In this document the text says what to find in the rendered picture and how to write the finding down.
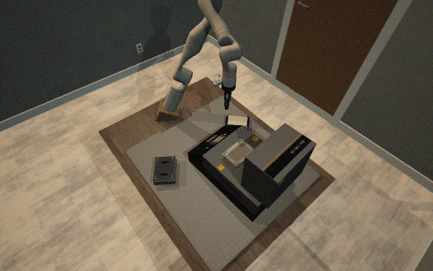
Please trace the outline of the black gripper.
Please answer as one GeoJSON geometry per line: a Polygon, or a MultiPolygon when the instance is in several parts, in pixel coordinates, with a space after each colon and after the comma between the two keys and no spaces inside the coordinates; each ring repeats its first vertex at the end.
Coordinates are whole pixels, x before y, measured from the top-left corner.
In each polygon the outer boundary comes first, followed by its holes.
{"type": "Polygon", "coordinates": [[[224,106],[225,109],[229,110],[229,101],[231,100],[231,92],[235,90],[236,85],[233,87],[224,87],[221,85],[221,88],[224,92],[224,106]]]}

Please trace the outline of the black thermal cycler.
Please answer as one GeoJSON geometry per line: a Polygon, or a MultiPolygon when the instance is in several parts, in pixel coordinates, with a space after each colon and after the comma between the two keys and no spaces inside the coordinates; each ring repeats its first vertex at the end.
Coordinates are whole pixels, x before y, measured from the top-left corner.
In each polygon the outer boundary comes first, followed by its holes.
{"type": "Polygon", "coordinates": [[[299,177],[316,145],[286,123],[265,141],[243,125],[224,125],[188,160],[254,221],[299,177]]]}

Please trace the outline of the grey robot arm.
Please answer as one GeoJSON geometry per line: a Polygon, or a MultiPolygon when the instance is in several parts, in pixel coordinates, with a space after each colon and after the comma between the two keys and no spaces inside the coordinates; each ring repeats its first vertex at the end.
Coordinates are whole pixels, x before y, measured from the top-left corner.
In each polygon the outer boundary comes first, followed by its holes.
{"type": "Polygon", "coordinates": [[[242,48],[231,36],[227,25],[218,15],[222,0],[198,0],[198,5],[204,14],[204,19],[188,35],[182,55],[172,75],[175,82],[171,84],[163,102],[163,107],[168,112],[176,111],[193,76],[193,71],[183,67],[183,64],[201,51],[210,28],[212,28],[219,45],[222,46],[219,55],[223,73],[222,76],[220,74],[215,75],[213,87],[219,85],[233,87],[237,81],[237,65],[230,61],[239,60],[242,57],[242,48]]]}

